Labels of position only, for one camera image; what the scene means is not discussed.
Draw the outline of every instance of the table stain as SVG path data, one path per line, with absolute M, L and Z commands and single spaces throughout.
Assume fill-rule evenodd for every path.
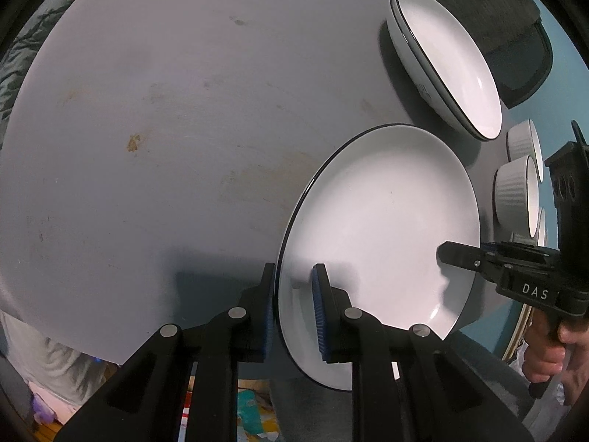
M 244 26 L 244 25 L 247 25 L 247 23 L 246 23 L 245 21 L 243 21 L 243 20 L 240 20 L 240 19 L 238 19 L 238 18 L 235 18 L 234 16 L 231 16 L 231 17 L 229 17 L 229 19 L 230 19 L 230 20 L 231 20 L 233 23 L 235 23 L 237 26 Z
M 139 134 L 132 134 L 129 142 L 127 143 L 127 151 L 128 152 L 135 152 L 139 149 L 139 145 L 141 144 L 141 135 Z
M 205 88 L 212 88 L 212 87 L 218 87 L 220 85 L 222 85 L 225 82 L 225 77 L 221 76 L 221 75 L 214 75 L 211 76 L 210 78 L 207 78 L 204 83 L 202 83 L 202 85 Z
M 81 93 L 81 90 L 79 90 L 79 89 L 74 89 L 74 90 L 68 91 L 68 93 L 66 94 L 66 97 L 62 101 L 61 105 L 65 106 L 66 103 L 68 103 L 71 100 L 73 100 L 74 98 L 76 98 L 80 93 Z
M 222 178 L 219 200 L 266 201 L 278 207 L 278 230 L 282 232 L 300 195 L 322 164 L 323 160 L 302 151 L 287 152 L 272 166 L 251 164 Z
M 389 122 L 374 106 L 372 106 L 372 104 L 367 99 L 362 98 L 360 101 L 360 109 L 376 122 Z
M 29 240 L 29 262 L 34 263 L 39 260 L 47 260 L 55 255 L 56 228 L 49 222 L 48 216 L 47 221 L 45 221 L 45 216 L 27 216 L 27 234 Z
M 163 83 L 153 83 L 149 85 L 148 99 L 152 105 L 162 104 L 166 102 L 166 93 L 170 92 L 170 88 L 167 88 Z

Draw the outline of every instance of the metal screw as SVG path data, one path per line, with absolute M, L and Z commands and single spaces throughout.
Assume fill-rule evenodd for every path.
M 160 335 L 162 337 L 175 336 L 176 332 L 178 332 L 178 327 L 176 327 L 174 324 L 166 324 L 160 329 Z
M 362 316 L 362 310 L 358 308 L 347 308 L 343 313 L 348 319 L 360 319 Z
M 244 308 L 237 306 L 229 309 L 228 314 L 232 319 L 241 319 L 242 317 L 245 317 L 247 311 Z
M 425 324 L 415 324 L 413 326 L 413 333 L 419 337 L 427 337 L 430 332 L 432 332 L 431 329 Z

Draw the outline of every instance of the white plate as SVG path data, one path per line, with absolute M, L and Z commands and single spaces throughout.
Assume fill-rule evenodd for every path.
M 466 29 L 436 0 L 391 0 L 391 12 L 417 60 L 411 64 L 422 67 L 458 125 L 444 119 L 479 140 L 494 140 L 502 125 L 497 86 Z
M 314 264 L 384 324 L 454 326 L 474 274 L 439 264 L 446 240 L 479 246 L 470 179 L 441 140 L 407 125 L 373 128 L 328 159 L 301 196 L 276 271 L 286 347 L 311 379 L 351 390 L 350 364 L 321 360 L 310 289 Z

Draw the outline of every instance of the white bowl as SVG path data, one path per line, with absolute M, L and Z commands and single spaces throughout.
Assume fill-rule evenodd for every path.
M 501 132 L 501 103 L 482 53 L 436 0 L 389 0 L 387 26 L 423 99 L 453 128 L 481 141 Z
M 538 171 L 531 156 L 501 166 L 495 177 L 495 213 L 499 224 L 533 239 L 539 212 Z
M 541 208 L 538 216 L 538 229 L 534 237 L 525 237 L 514 233 L 512 237 L 514 243 L 527 244 L 529 246 L 541 246 L 546 244 L 546 211 Z
M 540 148 L 540 138 L 534 121 L 526 119 L 516 124 L 507 133 L 507 154 L 510 161 L 514 161 L 523 156 L 532 156 L 538 169 L 538 178 L 540 183 L 544 181 L 544 162 L 542 160 L 542 150 Z

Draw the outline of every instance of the blue wall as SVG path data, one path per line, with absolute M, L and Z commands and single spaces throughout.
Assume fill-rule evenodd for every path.
M 546 81 L 531 98 L 511 109 L 515 120 L 529 117 L 534 121 L 540 137 L 543 158 L 555 153 L 567 141 L 573 141 L 571 120 L 581 126 L 589 140 L 589 69 L 574 45 L 546 7 L 535 0 L 540 8 L 542 25 L 553 47 L 554 62 Z M 557 219 L 552 196 L 550 175 L 544 171 L 540 186 L 540 206 L 546 209 L 546 226 L 549 235 L 547 246 L 557 247 Z M 488 316 L 461 329 L 487 350 L 503 353 L 506 341 L 504 327 L 512 323 L 519 304 L 505 304 Z

